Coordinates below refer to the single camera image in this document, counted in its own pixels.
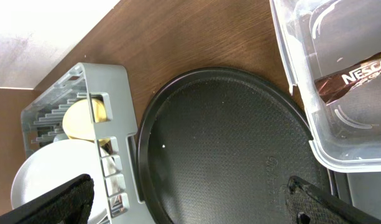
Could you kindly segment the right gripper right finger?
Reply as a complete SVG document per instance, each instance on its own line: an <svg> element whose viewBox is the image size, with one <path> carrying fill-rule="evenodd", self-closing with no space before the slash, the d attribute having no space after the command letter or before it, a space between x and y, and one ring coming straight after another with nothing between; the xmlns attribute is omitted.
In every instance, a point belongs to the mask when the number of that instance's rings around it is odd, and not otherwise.
<svg viewBox="0 0 381 224"><path fill-rule="evenodd" d="M381 224L381 220L295 175L288 180L285 204L296 224Z"/></svg>

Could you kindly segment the yellow bowl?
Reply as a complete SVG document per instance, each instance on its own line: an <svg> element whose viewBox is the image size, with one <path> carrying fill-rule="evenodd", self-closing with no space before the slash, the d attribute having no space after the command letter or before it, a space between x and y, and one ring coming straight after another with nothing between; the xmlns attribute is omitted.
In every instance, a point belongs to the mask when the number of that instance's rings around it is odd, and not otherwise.
<svg viewBox="0 0 381 224"><path fill-rule="evenodd" d="M70 139L82 139L94 142L96 137L93 123L108 120L104 103L91 99L92 109L87 99L77 101L66 111L63 120L63 130Z"/></svg>

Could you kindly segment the grey round plate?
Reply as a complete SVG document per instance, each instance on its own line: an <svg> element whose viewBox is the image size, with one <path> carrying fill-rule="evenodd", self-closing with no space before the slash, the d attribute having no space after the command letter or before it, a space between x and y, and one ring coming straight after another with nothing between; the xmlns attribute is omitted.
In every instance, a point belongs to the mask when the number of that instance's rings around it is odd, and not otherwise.
<svg viewBox="0 0 381 224"><path fill-rule="evenodd" d="M14 178L11 205L18 208L81 174L90 175L94 182L88 223L100 223L107 215L104 180L95 143L85 140L57 141L33 153Z"/></svg>

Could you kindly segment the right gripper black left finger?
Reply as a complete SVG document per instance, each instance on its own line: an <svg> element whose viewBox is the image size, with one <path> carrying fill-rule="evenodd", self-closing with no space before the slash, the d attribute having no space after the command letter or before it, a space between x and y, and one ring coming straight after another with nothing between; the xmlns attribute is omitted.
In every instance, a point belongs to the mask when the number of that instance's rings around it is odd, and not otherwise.
<svg viewBox="0 0 381 224"><path fill-rule="evenodd" d="M93 199L94 181L81 174L1 215L0 224L87 224Z"/></svg>

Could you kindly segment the gold snack wrapper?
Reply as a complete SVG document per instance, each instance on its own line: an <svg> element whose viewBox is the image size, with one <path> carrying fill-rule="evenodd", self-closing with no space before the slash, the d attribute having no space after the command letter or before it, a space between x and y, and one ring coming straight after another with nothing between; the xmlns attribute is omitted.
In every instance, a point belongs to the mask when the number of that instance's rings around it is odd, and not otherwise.
<svg viewBox="0 0 381 224"><path fill-rule="evenodd" d="M316 79L314 85L320 98L329 105L379 75L381 75L381 52L353 66Z"/></svg>

